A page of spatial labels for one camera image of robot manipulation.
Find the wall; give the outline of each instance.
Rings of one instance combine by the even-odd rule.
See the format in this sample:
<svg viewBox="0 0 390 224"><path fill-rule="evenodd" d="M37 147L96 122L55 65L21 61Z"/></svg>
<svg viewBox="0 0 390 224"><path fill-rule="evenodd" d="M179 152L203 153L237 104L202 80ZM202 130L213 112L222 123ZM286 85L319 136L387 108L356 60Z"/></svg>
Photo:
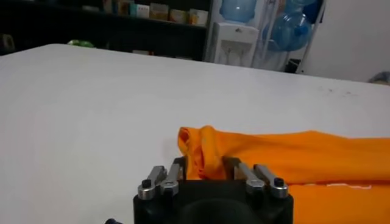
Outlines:
<svg viewBox="0 0 390 224"><path fill-rule="evenodd" d="M389 0L328 0L304 73L366 82L390 71Z"/></svg>

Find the green object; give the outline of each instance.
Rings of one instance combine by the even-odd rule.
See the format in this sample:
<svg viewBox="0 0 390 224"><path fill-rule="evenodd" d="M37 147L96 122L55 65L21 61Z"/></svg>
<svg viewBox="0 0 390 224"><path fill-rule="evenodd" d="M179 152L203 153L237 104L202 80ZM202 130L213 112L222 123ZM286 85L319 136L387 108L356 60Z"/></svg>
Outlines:
<svg viewBox="0 0 390 224"><path fill-rule="evenodd" d="M74 45L74 46L80 46L80 47L90 47L90 48L95 48L95 46L86 40L71 40L68 42L69 45Z"/></svg>

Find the white table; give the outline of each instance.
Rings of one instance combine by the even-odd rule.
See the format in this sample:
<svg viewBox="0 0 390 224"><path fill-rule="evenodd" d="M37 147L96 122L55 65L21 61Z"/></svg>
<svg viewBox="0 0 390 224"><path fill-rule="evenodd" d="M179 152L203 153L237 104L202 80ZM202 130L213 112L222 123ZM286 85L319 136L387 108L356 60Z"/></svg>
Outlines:
<svg viewBox="0 0 390 224"><path fill-rule="evenodd" d="M390 87L49 45L0 57L0 223L133 223L181 126L390 136Z"/></svg>

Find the shelf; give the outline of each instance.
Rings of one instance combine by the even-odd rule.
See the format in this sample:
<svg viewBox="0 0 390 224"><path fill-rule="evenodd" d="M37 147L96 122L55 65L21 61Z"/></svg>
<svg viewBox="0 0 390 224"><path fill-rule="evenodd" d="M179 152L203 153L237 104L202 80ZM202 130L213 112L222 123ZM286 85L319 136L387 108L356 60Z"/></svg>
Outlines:
<svg viewBox="0 0 390 224"><path fill-rule="evenodd" d="M47 2L0 1L0 33L31 48L69 40L88 40L97 47L202 60L207 28L156 19L134 18Z"/></svg>

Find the orange cloth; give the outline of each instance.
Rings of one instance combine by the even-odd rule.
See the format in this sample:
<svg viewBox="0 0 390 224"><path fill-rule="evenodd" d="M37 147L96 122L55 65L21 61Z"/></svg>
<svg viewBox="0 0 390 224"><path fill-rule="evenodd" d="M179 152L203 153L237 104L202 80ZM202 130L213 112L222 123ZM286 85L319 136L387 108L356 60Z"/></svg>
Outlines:
<svg viewBox="0 0 390 224"><path fill-rule="evenodd" d="M387 223L390 138L350 139L316 131L242 135L181 128L189 179L224 179L222 156L264 164L289 184L295 224ZM343 186L329 184L343 183Z"/></svg>

